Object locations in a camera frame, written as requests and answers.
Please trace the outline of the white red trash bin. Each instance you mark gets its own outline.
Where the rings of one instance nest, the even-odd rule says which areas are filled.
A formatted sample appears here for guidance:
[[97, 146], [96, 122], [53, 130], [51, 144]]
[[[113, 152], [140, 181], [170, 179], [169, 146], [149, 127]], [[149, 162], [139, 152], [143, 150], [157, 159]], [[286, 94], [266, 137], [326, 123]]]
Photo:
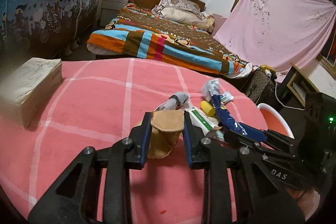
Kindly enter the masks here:
[[294, 135], [286, 120], [272, 106], [265, 103], [258, 104], [257, 108], [261, 111], [268, 129], [279, 132], [294, 139]]

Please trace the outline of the checked handbag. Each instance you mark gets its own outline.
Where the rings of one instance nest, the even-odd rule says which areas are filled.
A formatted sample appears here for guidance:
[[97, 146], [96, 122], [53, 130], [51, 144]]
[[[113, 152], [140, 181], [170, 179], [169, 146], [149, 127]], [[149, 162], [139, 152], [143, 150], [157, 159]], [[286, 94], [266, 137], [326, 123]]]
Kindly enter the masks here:
[[276, 72], [266, 65], [255, 70], [245, 87], [245, 95], [256, 105], [265, 102], [274, 92]]

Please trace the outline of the thick white book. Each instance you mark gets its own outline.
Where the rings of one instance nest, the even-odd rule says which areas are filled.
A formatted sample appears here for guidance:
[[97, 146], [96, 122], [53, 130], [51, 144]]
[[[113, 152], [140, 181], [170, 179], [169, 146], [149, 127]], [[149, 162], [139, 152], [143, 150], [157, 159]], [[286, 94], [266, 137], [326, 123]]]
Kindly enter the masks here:
[[1, 83], [1, 116], [27, 128], [62, 81], [61, 59], [30, 58]]

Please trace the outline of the pink hanging sheet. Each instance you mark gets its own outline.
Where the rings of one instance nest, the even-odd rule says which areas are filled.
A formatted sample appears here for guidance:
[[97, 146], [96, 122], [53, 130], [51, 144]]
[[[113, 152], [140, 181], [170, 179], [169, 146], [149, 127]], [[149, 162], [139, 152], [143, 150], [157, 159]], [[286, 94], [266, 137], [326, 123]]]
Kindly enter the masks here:
[[335, 24], [328, 0], [239, 0], [214, 38], [253, 65], [269, 65], [283, 80], [292, 65], [307, 67]]

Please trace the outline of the wooden shelf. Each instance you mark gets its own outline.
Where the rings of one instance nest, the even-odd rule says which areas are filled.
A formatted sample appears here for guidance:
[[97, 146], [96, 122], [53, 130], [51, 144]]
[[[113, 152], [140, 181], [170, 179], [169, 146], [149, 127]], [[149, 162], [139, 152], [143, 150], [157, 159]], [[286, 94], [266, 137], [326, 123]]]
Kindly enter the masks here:
[[286, 76], [289, 77], [289, 80], [286, 81], [286, 87], [299, 100], [302, 106], [305, 106], [307, 93], [319, 92], [315, 84], [293, 63], [291, 63], [291, 68]]

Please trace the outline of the blue snack wrapper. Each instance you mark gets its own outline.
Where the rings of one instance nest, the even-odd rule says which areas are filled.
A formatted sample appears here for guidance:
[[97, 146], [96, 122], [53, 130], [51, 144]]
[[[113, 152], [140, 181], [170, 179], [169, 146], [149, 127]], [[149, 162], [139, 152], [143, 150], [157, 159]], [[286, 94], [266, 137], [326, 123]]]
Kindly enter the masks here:
[[262, 131], [246, 124], [240, 124], [227, 110], [226, 104], [231, 102], [233, 99], [234, 97], [229, 92], [225, 92], [221, 95], [215, 94], [211, 96], [211, 103], [215, 109], [218, 121], [224, 126], [225, 129], [231, 130], [241, 136], [250, 138], [256, 142], [266, 141], [266, 135]]

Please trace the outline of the colourful striped bed blanket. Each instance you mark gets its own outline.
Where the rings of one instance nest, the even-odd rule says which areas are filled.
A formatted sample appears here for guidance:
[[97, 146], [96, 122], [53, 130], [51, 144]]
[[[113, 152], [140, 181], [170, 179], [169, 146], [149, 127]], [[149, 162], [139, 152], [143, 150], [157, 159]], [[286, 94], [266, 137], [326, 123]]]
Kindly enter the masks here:
[[133, 3], [124, 6], [105, 28], [92, 32], [87, 49], [97, 56], [162, 61], [231, 79], [247, 77], [253, 69], [206, 31], [162, 19]]

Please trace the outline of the yellow plastic cap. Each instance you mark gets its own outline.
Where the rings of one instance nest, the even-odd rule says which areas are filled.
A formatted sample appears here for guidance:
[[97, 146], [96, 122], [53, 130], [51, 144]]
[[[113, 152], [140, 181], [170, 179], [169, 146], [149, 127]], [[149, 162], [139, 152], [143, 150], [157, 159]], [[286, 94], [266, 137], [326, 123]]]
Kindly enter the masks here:
[[208, 117], [214, 117], [216, 115], [214, 107], [207, 101], [202, 101], [200, 103], [200, 108]]

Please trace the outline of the white nightstand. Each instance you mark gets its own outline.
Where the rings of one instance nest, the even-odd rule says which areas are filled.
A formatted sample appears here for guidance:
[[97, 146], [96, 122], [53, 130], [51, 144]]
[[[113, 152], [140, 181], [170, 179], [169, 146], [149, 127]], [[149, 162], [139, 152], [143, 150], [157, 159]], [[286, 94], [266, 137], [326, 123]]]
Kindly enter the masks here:
[[116, 18], [119, 11], [129, 0], [104, 0], [102, 2], [100, 26], [105, 27], [112, 19]]

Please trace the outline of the grey wrapper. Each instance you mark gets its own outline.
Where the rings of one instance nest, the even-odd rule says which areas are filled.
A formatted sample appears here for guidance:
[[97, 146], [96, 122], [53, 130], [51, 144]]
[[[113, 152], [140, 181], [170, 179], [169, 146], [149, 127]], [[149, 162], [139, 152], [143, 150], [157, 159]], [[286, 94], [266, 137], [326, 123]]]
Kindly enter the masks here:
[[159, 105], [155, 110], [178, 110], [189, 100], [189, 94], [185, 92], [176, 92], [163, 104]]

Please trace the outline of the white blue tube wrapper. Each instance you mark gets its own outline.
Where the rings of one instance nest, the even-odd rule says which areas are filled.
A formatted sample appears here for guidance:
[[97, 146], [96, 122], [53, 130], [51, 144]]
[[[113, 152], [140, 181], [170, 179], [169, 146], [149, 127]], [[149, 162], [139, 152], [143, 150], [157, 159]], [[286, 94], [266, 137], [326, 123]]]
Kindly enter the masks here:
[[221, 93], [219, 79], [207, 81], [201, 88], [201, 94], [207, 102], [211, 101], [213, 95], [219, 96], [223, 105], [234, 100], [234, 96], [229, 91]]

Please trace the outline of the pink checked tablecloth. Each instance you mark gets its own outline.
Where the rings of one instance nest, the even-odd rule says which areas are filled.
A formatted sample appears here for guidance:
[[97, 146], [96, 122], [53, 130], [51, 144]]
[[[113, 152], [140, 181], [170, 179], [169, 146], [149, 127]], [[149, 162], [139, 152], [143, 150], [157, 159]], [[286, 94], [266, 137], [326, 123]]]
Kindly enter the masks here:
[[[27, 216], [87, 146], [102, 149], [127, 137], [147, 111], [176, 92], [199, 106], [209, 77], [141, 59], [64, 62], [63, 82], [22, 129], [1, 120], [1, 186]], [[203, 172], [187, 166], [182, 141], [170, 155], [130, 173], [134, 223], [200, 223]]]

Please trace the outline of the green white medicine box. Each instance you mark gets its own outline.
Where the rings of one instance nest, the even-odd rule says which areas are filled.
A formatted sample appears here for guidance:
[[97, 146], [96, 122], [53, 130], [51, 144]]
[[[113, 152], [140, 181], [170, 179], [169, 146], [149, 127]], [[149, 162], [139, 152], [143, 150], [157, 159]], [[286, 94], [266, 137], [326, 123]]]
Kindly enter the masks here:
[[213, 130], [217, 125], [213, 123], [209, 118], [203, 114], [202, 110], [197, 107], [192, 107], [187, 110], [189, 113], [191, 123], [194, 126], [201, 128], [204, 135], [207, 135], [211, 130]]

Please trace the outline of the floral pillow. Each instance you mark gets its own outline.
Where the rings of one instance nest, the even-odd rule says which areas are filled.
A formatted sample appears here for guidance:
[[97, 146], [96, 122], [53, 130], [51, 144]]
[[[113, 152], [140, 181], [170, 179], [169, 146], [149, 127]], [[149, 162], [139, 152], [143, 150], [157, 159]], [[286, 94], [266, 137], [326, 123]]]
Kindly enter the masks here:
[[212, 33], [215, 27], [213, 15], [201, 11], [201, 8], [189, 0], [160, 0], [151, 12], [162, 19], [187, 24]]

